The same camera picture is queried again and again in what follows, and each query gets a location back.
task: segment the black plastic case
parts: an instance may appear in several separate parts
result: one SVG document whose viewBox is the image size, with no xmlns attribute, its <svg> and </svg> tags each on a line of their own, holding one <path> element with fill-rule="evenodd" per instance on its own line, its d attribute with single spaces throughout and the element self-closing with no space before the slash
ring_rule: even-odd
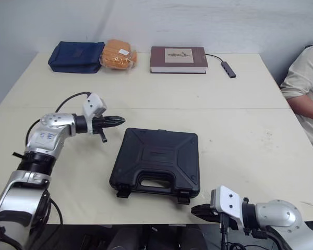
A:
<svg viewBox="0 0 313 250">
<path fill-rule="evenodd" d="M 170 185 L 144 186 L 143 180 Z M 128 128 L 109 183 L 118 190 L 117 197 L 127 198 L 136 191 L 173 195 L 180 204 L 189 204 L 200 190 L 197 135 Z"/>
</svg>

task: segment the brown hardcover book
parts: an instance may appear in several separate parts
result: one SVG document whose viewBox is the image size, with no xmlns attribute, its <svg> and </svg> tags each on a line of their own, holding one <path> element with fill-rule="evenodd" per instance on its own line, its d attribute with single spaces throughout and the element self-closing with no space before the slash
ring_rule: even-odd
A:
<svg viewBox="0 0 313 250">
<path fill-rule="evenodd" d="M 203 47 L 158 47 L 151 50 L 151 73 L 200 73 L 208 67 Z"/>
</svg>

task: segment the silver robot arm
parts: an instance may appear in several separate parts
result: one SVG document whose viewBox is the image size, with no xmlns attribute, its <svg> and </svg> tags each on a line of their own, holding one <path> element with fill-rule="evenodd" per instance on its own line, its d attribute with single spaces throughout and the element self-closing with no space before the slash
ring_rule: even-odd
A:
<svg viewBox="0 0 313 250">
<path fill-rule="evenodd" d="M 286 201 L 250 204 L 225 186 L 211 192 L 211 203 L 193 207 L 191 212 L 207 221 L 219 222 L 222 249 L 227 249 L 227 232 L 243 229 L 259 239 L 272 238 L 285 250 L 313 250 L 313 230 L 302 219 L 299 210 Z"/>
<path fill-rule="evenodd" d="M 0 196 L 0 250 L 29 249 L 40 236 L 50 212 L 52 168 L 68 137 L 77 133 L 100 134 L 103 128 L 122 124 L 122 117 L 103 117 L 106 105 L 91 93 L 83 105 L 83 115 L 47 114 L 31 136 L 16 171 L 12 172 Z"/>
</svg>

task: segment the case latch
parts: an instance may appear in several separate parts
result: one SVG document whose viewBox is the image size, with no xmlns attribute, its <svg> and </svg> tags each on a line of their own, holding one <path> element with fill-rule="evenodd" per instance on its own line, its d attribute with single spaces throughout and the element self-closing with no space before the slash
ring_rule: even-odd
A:
<svg viewBox="0 0 313 250">
<path fill-rule="evenodd" d="M 177 196 L 177 202 L 179 204 L 189 205 L 190 204 L 190 193 L 188 191 L 180 191 Z"/>
<path fill-rule="evenodd" d="M 119 185 L 117 197 L 119 198 L 128 198 L 131 193 L 131 188 L 127 184 Z"/>
</svg>

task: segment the plastic bag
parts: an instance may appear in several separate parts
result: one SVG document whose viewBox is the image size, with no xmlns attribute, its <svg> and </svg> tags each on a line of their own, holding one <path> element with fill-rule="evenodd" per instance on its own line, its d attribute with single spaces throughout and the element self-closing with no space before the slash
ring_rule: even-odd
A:
<svg viewBox="0 0 313 250">
<path fill-rule="evenodd" d="M 129 69 L 136 63 L 136 51 L 131 51 L 130 44 L 120 40 L 109 40 L 101 55 L 101 65 L 111 69 Z"/>
</svg>

